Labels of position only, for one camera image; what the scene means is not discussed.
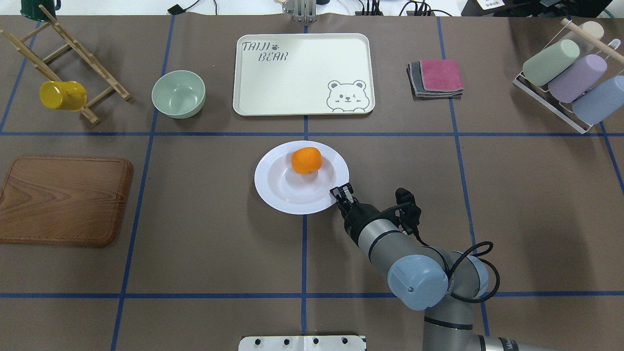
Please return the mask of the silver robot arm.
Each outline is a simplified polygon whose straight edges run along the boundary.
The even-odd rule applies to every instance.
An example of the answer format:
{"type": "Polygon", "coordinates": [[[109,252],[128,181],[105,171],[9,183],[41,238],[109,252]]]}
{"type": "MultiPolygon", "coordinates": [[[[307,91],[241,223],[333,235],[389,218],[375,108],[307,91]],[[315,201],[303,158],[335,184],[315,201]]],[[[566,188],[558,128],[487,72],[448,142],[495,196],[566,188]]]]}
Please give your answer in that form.
{"type": "Polygon", "coordinates": [[[424,351],[543,351],[544,346],[474,332],[474,304],[493,297],[499,273],[482,258],[493,244],[465,251],[427,245],[418,232],[421,209],[410,191],[396,190],[396,205],[379,211],[359,202],[350,183],[330,191],[345,221],[345,231],[388,287],[408,308],[424,312],[424,351]]]}

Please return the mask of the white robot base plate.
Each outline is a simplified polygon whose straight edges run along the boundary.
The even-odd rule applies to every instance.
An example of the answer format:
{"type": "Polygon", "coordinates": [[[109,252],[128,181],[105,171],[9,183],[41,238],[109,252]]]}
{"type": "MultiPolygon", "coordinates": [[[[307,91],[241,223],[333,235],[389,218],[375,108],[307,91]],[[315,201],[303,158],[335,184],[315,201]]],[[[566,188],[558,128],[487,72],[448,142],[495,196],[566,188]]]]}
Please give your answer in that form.
{"type": "Polygon", "coordinates": [[[244,337],[239,351],[366,351],[365,336],[292,335],[244,337]]]}

